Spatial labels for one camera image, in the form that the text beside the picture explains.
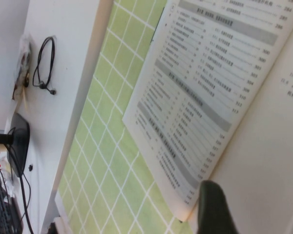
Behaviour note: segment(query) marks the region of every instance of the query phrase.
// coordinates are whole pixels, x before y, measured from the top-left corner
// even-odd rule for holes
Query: white desk
[[[25,174],[32,189],[28,211],[36,234],[46,233],[56,215],[54,197],[94,73],[111,6],[112,0],[31,0],[29,4],[24,32],[33,42],[30,78],[42,42],[47,36],[56,36],[51,87],[57,94],[52,96],[30,84],[26,94],[27,109],[24,103],[19,109],[31,131]],[[50,52],[45,54],[48,64]],[[43,80],[48,69],[48,66],[41,67]],[[30,164],[33,164],[32,172],[28,170]],[[24,186],[28,199],[25,180]],[[16,190],[22,213],[21,190]],[[24,233],[29,233],[25,218]]]

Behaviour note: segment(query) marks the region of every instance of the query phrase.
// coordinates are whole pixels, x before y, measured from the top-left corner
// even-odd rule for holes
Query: black keyboard
[[[0,180],[0,234],[21,234],[21,219],[14,199],[9,198],[9,203],[4,202],[6,191],[1,186]]]

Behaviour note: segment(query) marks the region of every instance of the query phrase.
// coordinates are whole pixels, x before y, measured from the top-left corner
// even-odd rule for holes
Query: book page
[[[211,179],[224,189],[240,233],[287,233],[293,219],[293,33]],[[197,229],[196,217],[192,226]]]
[[[186,220],[293,28],[293,1],[172,0],[124,116]]]

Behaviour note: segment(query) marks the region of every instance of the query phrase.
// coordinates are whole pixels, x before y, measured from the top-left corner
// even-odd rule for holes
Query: white grid line
[[[149,23],[148,23],[149,18],[147,18],[147,21],[145,22],[145,21],[143,21],[142,19],[140,19],[138,16],[136,16],[135,14],[133,14],[131,11],[128,11],[126,8],[124,8],[122,5],[120,5],[118,2],[115,2],[115,1],[114,1],[114,4],[115,4],[116,6],[118,6],[119,8],[121,8],[122,10],[126,11],[128,14],[130,14],[132,17],[134,17],[135,19],[137,19],[137,20],[140,21],[141,23],[143,23],[143,24],[145,24],[146,26],[148,26],[149,28],[155,30],[155,28],[154,28],[153,26],[149,25]]]
[[[121,41],[121,44],[123,44],[125,47],[127,47],[127,49],[128,50],[130,50],[135,56],[137,56],[141,61],[144,61],[144,59],[140,56],[140,55],[138,55],[138,53],[136,52],[136,51],[134,51],[129,45],[127,45],[124,41],[123,41],[123,39],[120,39],[120,37],[118,36],[118,35],[116,35],[113,31],[111,31],[110,29],[107,29],[108,30],[108,32],[110,33],[110,34],[112,34],[114,37],[116,37],[118,40],[120,40]]]
[[[149,14],[149,16],[148,16],[147,21],[149,21],[149,18],[150,18],[151,14],[152,14],[152,11],[153,11],[153,8],[154,8],[154,6],[155,6],[155,3],[156,3],[156,1],[154,1],[154,3],[153,3],[153,6],[152,6],[152,9],[151,9],[151,11],[150,11],[150,14]],[[122,10],[126,11],[127,13],[129,13],[129,14],[130,14],[130,18],[131,18],[131,17],[134,17],[134,18],[136,18],[137,20],[139,20],[140,22],[142,22],[142,23],[145,25],[145,26],[144,26],[144,30],[143,30],[143,32],[142,32],[142,36],[141,36],[141,38],[140,38],[140,40],[139,40],[139,43],[138,43],[138,46],[137,46],[137,48],[136,48],[136,50],[138,50],[138,48],[139,48],[139,46],[140,46],[140,44],[141,44],[141,41],[142,41],[143,35],[144,35],[144,33],[145,33],[146,28],[149,27],[149,28],[155,30],[154,27],[150,26],[147,22],[144,22],[143,20],[141,20],[139,17],[137,17],[136,15],[134,15],[132,12],[130,12],[130,11],[128,11],[127,9],[123,8],[119,3],[114,2],[114,4],[117,6],[117,8],[116,8],[116,11],[115,11],[115,13],[114,13],[113,20],[112,20],[112,22],[111,22],[111,24],[110,24],[111,26],[112,26],[113,23],[114,23],[115,16],[116,16],[116,13],[117,13],[118,8],[121,8]],[[125,29],[125,32],[124,32],[123,38],[124,38],[124,36],[125,36],[125,34],[126,34],[127,28],[128,28],[128,23],[127,23],[127,25],[126,25],[126,29]],[[125,45],[125,46],[126,46],[131,52],[133,52],[133,54],[134,54],[136,57],[138,57],[140,60],[144,61],[144,59],[143,59],[141,56],[139,56],[139,55],[137,54],[136,51],[132,50],[131,47],[129,47],[126,43],[124,43],[123,39],[120,39],[120,38],[119,38],[117,35],[115,35],[115,33],[112,32],[109,28],[107,29],[107,34],[108,34],[108,33],[111,33],[113,36],[115,36],[117,39],[119,39],[119,40],[121,41],[121,44],[124,44],[124,45]],[[134,59],[134,57],[133,57],[133,59],[132,59],[132,61],[131,61],[131,63],[130,63],[130,66],[129,66],[129,69],[128,69],[128,71],[127,71],[127,75],[126,75],[126,77],[124,77],[122,74],[120,74],[119,71],[114,67],[114,63],[115,63],[116,57],[117,57],[117,55],[118,55],[118,53],[119,53],[119,50],[120,50],[121,44],[120,44],[120,46],[119,46],[119,48],[118,48],[118,51],[117,51],[117,53],[116,53],[116,56],[115,56],[115,58],[114,58],[113,63],[111,63],[108,59],[106,59],[106,57],[103,55],[102,52],[100,52],[100,55],[101,55],[105,60],[107,60],[108,63],[112,66],[112,69],[114,69],[114,70],[115,70],[115,71],[116,71],[116,72],[122,77],[122,79],[123,79],[123,84],[122,84],[122,87],[121,87],[120,90],[122,90],[122,88],[123,88],[123,86],[124,86],[124,83],[126,83],[130,88],[133,89],[132,85],[130,85],[130,84],[128,83],[126,77],[128,76],[128,73],[129,73],[130,68],[131,68],[131,66],[132,66],[132,63],[133,63],[133,59]],[[105,44],[103,45],[103,48],[102,48],[101,51],[103,51],[103,49],[105,48],[105,46],[106,46],[106,42],[105,42]],[[81,121],[83,122],[83,124],[86,126],[86,128],[87,128],[87,130],[88,130],[84,143],[86,142],[86,139],[87,139],[89,136],[92,138],[92,140],[94,141],[94,143],[95,143],[95,145],[96,145],[96,147],[97,147],[97,150],[96,150],[95,152],[99,152],[99,153],[101,154],[102,159],[104,160],[105,164],[107,165],[107,170],[106,170],[106,172],[105,172],[105,175],[104,175],[104,177],[103,177],[101,183],[99,184],[99,183],[97,182],[97,179],[96,179],[96,177],[95,177],[95,175],[94,175],[94,173],[93,173],[93,171],[92,171],[92,168],[91,168],[91,166],[92,166],[92,164],[93,164],[93,161],[94,161],[94,157],[93,157],[93,159],[92,159],[91,162],[88,162],[88,158],[85,156],[85,153],[84,153],[84,143],[83,143],[83,146],[81,146],[80,143],[78,142],[77,138],[75,137],[75,140],[76,140],[77,144],[79,145],[81,151],[80,151],[80,153],[79,153],[79,155],[78,155],[78,158],[77,158],[76,163],[74,163],[74,162],[72,161],[72,159],[69,157],[70,160],[71,160],[71,163],[73,164],[74,171],[77,171],[77,170],[76,170],[76,165],[78,164],[78,162],[79,162],[79,160],[80,160],[80,156],[83,154],[84,157],[85,157],[85,159],[86,159],[87,164],[89,165],[89,171],[87,172],[87,176],[86,176],[86,178],[88,177],[88,175],[89,175],[90,173],[92,173],[92,175],[93,175],[93,177],[94,177],[94,179],[95,179],[95,181],[96,181],[96,184],[98,185],[98,191],[96,192],[95,197],[94,197],[92,203],[90,203],[90,201],[89,201],[89,199],[88,199],[88,196],[87,196],[87,194],[86,194],[85,191],[84,191],[84,182],[86,181],[86,179],[81,183],[80,177],[79,177],[78,173],[76,173],[76,174],[77,174],[77,178],[78,178],[78,180],[80,181],[81,186],[82,186],[82,187],[81,187],[82,189],[79,191],[79,194],[78,194],[77,199],[76,199],[76,200],[74,199],[74,197],[73,197],[73,195],[72,195],[72,191],[71,191],[70,186],[69,186],[70,183],[68,182],[68,180],[67,180],[67,178],[66,178],[65,175],[64,175],[64,179],[65,179],[65,181],[66,181],[66,183],[67,183],[67,186],[66,186],[66,189],[65,189],[65,191],[64,191],[64,193],[63,193],[63,196],[65,196],[65,194],[66,194],[67,192],[70,192],[70,194],[71,194],[71,196],[72,196],[72,198],[73,198],[74,205],[73,205],[73,207],[72,207],[72,209],[71,209],[71,211],[70,211],[70,214],[72,213],[72,211],[73,211],[74,209],[76,209],[76,211],[77,211],[77,213],[78,213],[78,217],[79,217],[79,219],[80,219],[80,221],[81,221],[81,223],[82,223],[82,229],[80,230],[80,233],[85,232],[85,230],[84,230],[84,225],[85,225],[85,222],[86,222],[86,220],[87,220],[87,217],[88,217],[90,214],[93,215],[93,217],[94,217],[94,219],[95,219],[95,222],[96,222],[96,225],[97,225],[98,229],[100,230],[100,227],[99,227],[99,225],[98,225],[98,222],[97,222],[97,220],[96,220],[96,217],[95,217],[95,215],[94,215],[94,213],[93,213],[93,211],[92,211],[92,206],[93,206],[93,204],[94,204],[94,202],[95,202],[95,200],[96,200],[96,198],[97,198],[97,196],[98,196],[99,193],[100,193],[101,196],[103,197],[104,202],[105,202],[105,204],[106,204],[106,206],[107,206],[107,208],[108,208],[108,210],[109,210],[109,216],[107,217],[107,220],[106,220],[104,226],[103,226],[102,229],[100,230],[100,233],[102,233],[102,231],[104,230],[104,228],[105,228],[105,226],[106,226],[108,220],[110,219],[110,217],[113,219],[113,221],[114,221],[114,223],[115,223],[115,225],[116,225],[116,227],[117,227],[117,230],[120,232],[119,227],[117,226],[117,222],[116,222],[116,220],[114,219],[113,214],[112,214],[112,212],[114,211],[115,205],[116,205],[116,203],[117,203],[117,201],[118,201],[120,195],[123,196],[123,198],[124,198],[124,200],[125,200],[127,206],[129,207],[129,209],[130,209],[130,211],[131,211],[131,213],[132,213],[132,215],[133,215],[133,217],[134,217],[134,221],[133,221],[133,223],[132,223],[132,225],[131,225],[129,231],[131,231],[132,228],[133,228],[133,226],[134,226],[134,224],[137,223],[139,229],[141,229],[141,231],[144,232],[143,229],[142,229],[142,227],[140,226],[138,220],[137,220],[137,217],[138,217],[139,214],[140,214],[141,208],[143,207],[143,204],[144,204],[146,198],[149,198],[149,200],[150,200],[152,206],[154,207],[154,209],[156,210],[156,212],[157,212],[158,215],[161,217],[162,221],[165,223],[165,225],[166,225],[166,227],[167,227],[167,230],[166,230],[165,233],[168,233],[168,232],[170,231],[171,224],[173,223],[173,221],[174,221],[175,218],[173,217],[173,218],[171,219],[171,221],[170,221],[169,223],[167,223],[166,220],[164,219],[164,217],[162,216],[161,212],[157,209],[157,207],[156,207],[155,204],[153,203],[151,197],[149,196],[149,191],[152,189],[152,187],[153,187],[153,185],[155,184],[155,182],[153,182],[153,183],[151,184],[151,186],[146,190],[146,189],[144,188],[142,182],[140,181],[140,179],[139,179],[138,176],[136,175],[135,171],[132,169],[133,164],[135,163],[137,157],[139,156],[139,152],[137,153],[137,155],[136,155],[136,157],[134,158],[134,160],[132,161],[132,163],[130,163],[130,162],[128,161],[127,157],[125,156],[125,154],[122,152],[122,150],[121,150],[120,147],[119,147],[119,142],[122,140],[122,138],[123,138],[123,136],[124,136],[125,128],[123,128],[122,136],[121,136],[121,138],[120,138],[118,141],[116,141],[116,140],[114,139],[113,134],[110,132],[110,130],[109,130],[109,128],[108,128],[108,124],[109,124],[109,122],[110,122],[110,120],[111,120],[111,117],[112,117],[112,113],[113,113],[114,108],[117,108],[117,109],[120,111],[120,113],[123,115],[123,111],[122,111],[122,110],[118,107],[118,105],[116,104],[116,103],[118,102],[118,100],[119,100],[119,97],[120,97],[120,93],[121,93],[121,91],[120,91],[120,93],[118,94],[117,100],[114,102],[114,100],[111,98],[111,96],[109,95],[109,93],[108,93],[108,92],[106,91],[106,89],[105,89],[106,84],[108,83],[108,80],[109,80],[109,78],[110,78],[111,71],[110,71],[110,73],[109,73],[109,75],[108,75],[108,78],[107,78],[106,83],[105,83],[104,86],[101,84],[101,82],[99,82],[99,81],[97,80],[97,82],[98,82],[98,83],[100,84],[100,86],[103,88],[103,92],[102,92],[102,94],[101,94],[101,97],[100,97],[100,100],[99,100],[97,106],[99,107],[99,105],[100,105],[100,103],[101,103],[101,100],[102,100],[102,96],[103,96],[104,93],[110,98],[110,100],[111,100],[112,103],[114,104],[114,105],[113,105],[113,108],[112,108],[112,110],[111,110],[111,113],[110,113],[110,116],[109,116],[109,119],[108,119],[107,123],[105,123],[105,122],[102,120],[101,116],[100,116],[99,113],[98,113],[97,108],[94,106],[94,104],[92,103],[92,101],[91,101],[88,97],[87,97],[87,99],[90,101],[91,105],[93,106],[93,108],[94,108],[94,110],[95,110],[95,115],[94,115],[94,117],[93,117],[93,120],[92,120],[92,122],[91,122],[90,127],[88,127],[88,126],[86,125],[85,121],[83,120],[83,118],[81,118]],[[116,147],[115,147],[115,149],[114,149],[114,152],[113,152],[113,155],[112,155],[112,158],[111,158],[111,160],[110,160],[110,163],[107,163],[107,162],[106,162],[106,160],[105,160],[105,158],[104,158],[104,155],[102,154],[102,152],[101,152],[101,150],[100,150],[100,148],[99,148],[99,146],[100,146],[100,144],[101,144],[101,142],[102,142],[103,137],[101,137],[99,143],[97,143],[96,140],[93,138],[93,135],[91,134],[91,131],[90,131],[90,129],[91,129],[91,127],[92,127],[92,124],[93,124],[93,121],[94,121],[94,118],[95,118],[96,116],[99,117],[100,121],[102,121],[102,123],[103,123],[103,125],[104,125],[104,127],[105,127],[102,136],[104,136],[105,132],[107,131],[107,132],[110,134],[110,136],[112,137],[112,140],[113,140],[113,142],[114,142],[115,145],[116,145]],[[118,149],[118,150],[121,152],[122,157],[125,159],[126,163],[127,163],[128,166],[129,166],[129,170],[128,170],[128,172],[127,172],[127,175],[126,175],[125,181],[123,182],[123,185],[122,185],[121,187],[119,186],[118,182],[116,181],[115,176],[114,176],[114,174],[113,174],[113,172],[112,172],[112,170],[111,170],[111,168],[110,168],[110,165],[111,165],[111,163],[112,163],[112,161],[113,161],[113,158],[114,158],[114,155],[115,155],[115,152],[116,152],[116,149]],[[106,175],[107,175],[108,172],[111,173],[114,182],[117,184],[117,186],[118,186],[118,188],[119,188],[119,190],[120,190],[120,192],[119,192],[119,194],[118,194],[118,196],[117,196],[117,198],[116,198],[116,201],[115,201],[115,203],[114,203],[114,205],[113,205],[113,207],[112,207],[111,209],[109,208],[109,205],[108,205],[108,203],[107,203],[105,197],[103,196],[104,194],[103,194],[103,192],[102,192],[102,190],[101,190],[101,186],[103,185],[103,183],[104,183],[104,181],[105,181],[105,177],[106,177]],[[132,211],[129,202],[127,201],[126,196],[123,194],[123,188],[124,188],[124,186],[125,186],[125,184],[126,184],[126,182],[127,182],[127,179],[128,179],[128,177],[129,177],[129,175],[130,175],[130,172],[132,172],[132,173],[134,174],[135,178],[137,179],[137,181],[139,182],[139,184],[140,184],[140,186],[142,187],[143,191],[145,192],[145,196],[144,196],[144,198],[143,198],[142,204],[141,204],[141,206],[140,206],[140,208],[139,208],[139,210],[138,210],[138,212],[137,212],[136,215],[134,215],[134,212]],[[79,214],[78,209],[77,209],[77,207],[76,207],[76,202],[78,201],[79,196],[80,196],[80,194],[81,194],[82,191],[85,193],[86,198],[87,198],[87,202],[90,204],[90,209],[89,209],[89,211],[88,211],[88,213],[87,213],[87,215],[86,215],[86,219],[84,220],[84,222],[81,220],[80,214]]]
[[[114,65],[105,57],[105,55],[100,52],[100,55],[109,63],[109,65],[112,67],[112,69],[114,68],[114,70],[116,71],[116,73],[123,79],[124,82],[126,82],[126,84],[133,89],[133,86],[131,84],[129,84],[129,82],[124,78],[124,76],[114,67]]]

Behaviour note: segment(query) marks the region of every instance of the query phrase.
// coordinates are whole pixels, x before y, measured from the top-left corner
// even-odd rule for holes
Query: cable
[[[12,133],[12,135],[13,135],[15,129],[16,129],[15,127],[14,128],[11,128],[11,130],[8,132],[8,135],[10,133]],[[13,173],[12,173],[12,165],[11,165],[11,163],[10,163],[10,170],[11,170],[11,179],[12,179],[12,182],[13,182]]]
[[[12,158],[12,160],[14,161],[15,165],[16,165],[16,169],[18,171],[18,174],[21,175],[21,170],[20,170],[20,166],[19,166],[19,162],[16,160],[16,158],[14,157],[14,155],[11,153],[10,148],[5,144],[2,143],[6,149],[8,150],[10,157]],[[24,212],[25,212],[25,217],[26,217],[26,221],[28,224],[28,228],[31,234],[34,234],[33,229],[31,227],[31,223],[29,220],[29,215],[28,215],[28,211],[26,209],[26,195],[25,195],[25,188],[24,188],[24,182],[23,182],[23,178],[22,176],[20,176],[20,182],[21,182],[21,193],[22,193],[22,197],[23,197],[23,205],[24,205]]]
[[[49,76],[48,76],[48,80],[46,83],[44,83],[43,81],[41,81],[40,79],[40,73],[39,73],[39,65],[41,62],[41,58],[42,58],[42,52],[45,48],[45,46],[47,45],[47,43],[51,41],[52,42],[52,48],[51,48],[51,59],[50,59],[50,71],[49,71]],[[41,45],[39,54],[38,54],[38,60],[37,60],[37,66],[36,69],[34,71],[34,75],[33,75],[33,86],[34,87],[39,87],[40,89],[46,89],[49,91],[50,94],[55,95],[56,94],[56,90],[49,90],[48,89],[48,85],[51,81],[51,75],[52,75],[52,69],[53,69],[53,63],[54,63],[54,57],[55,57],[55,43],[54,43],[54,39],[53,37],[47,37],[44,42]],[[35,76],[38,76],[38,84],[35,84]]]
[[[13,148],[13,146],[11,146],[10,149],[12,149],[13,152],[14,152],[14,155],[16,155],[16,152],[15,152],[15,149]],[[30,198],[31,198],[31,186],[30,186],[30,184],[29,184],[29,182],[28,182],[28,179],[27,179],[26,175],[23,174],[23,176],[24,176],[24,178],[25,178],[25,180],[26,180],[26,182],[27,182],[28,189],[29,189],[29,197],[28,197],[28,202],[27,202],[27,206],[26,206],[26,209],[28,210],[29,203],[30,203]],[[21,222],[23,221],[24,216],[25,216],[25,212],[23,213],[23,215],[22,215],[22,217],[21,217],[21,220],[20,220],[20,222],[19,222],[19,225],[18,225],[18,227],[16,228],[16,230],[19,229],[19,227],[20,227],[20,225],[21,225]]]
[[[27,182],[27,184],[28,184],[28,188],[29,188],[29,198],[28,198],[28,202],[27,202],[27,206],[26,206],[26,209],[28,209],[29,202],[30,202],[30,197],[31,197],[31,187],[30,187],[30,184],[29,184],[29,182],[28,182],[27,177],[25,176],[25,174],[23,174],[23,176],[24,176],[24,178],[25,178],[25,180],[26,180],[26,182]],[[23,215],[22,215],[22,217],[21,217],[21,220],[20,220],[20,222],[19,222],[18,228],[16,228],[16,230],[19,229],[19,227],[20,227],[20,225],[21,225],[21,222],[23,221],[24,216],[25,216],[25,212],[23,213]]]

